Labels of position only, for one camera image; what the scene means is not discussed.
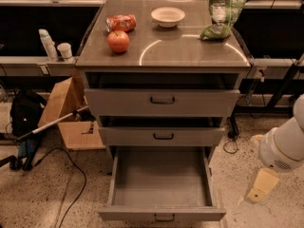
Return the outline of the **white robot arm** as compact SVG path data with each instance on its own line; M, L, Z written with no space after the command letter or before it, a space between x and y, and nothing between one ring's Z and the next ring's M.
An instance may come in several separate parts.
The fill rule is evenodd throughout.
M294 103L293 117L251 142L258 147L262 167L254 171L245 199L261 202L279 182L280 173L289 173L304 164L304 95Z

